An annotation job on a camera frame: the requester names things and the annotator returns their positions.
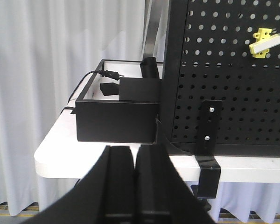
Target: white curtain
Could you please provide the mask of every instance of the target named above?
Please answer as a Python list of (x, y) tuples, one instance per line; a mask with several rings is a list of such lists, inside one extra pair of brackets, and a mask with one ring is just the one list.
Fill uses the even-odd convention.
[(80, 78), (140, 60), (144, 0), (0, 0), (0, 203), (50, 205), (76, 180), (37, 177), (33, 154)]

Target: black clamp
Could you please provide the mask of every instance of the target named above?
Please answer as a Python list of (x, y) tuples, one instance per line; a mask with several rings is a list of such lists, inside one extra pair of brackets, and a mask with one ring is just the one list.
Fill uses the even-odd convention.
[(201, 104), (195, 157), (200, 166), (199, 184), (192, 185), (197, 198), (216, 198), (221, 168), (214, 157), (222, 101), (204, 100)]

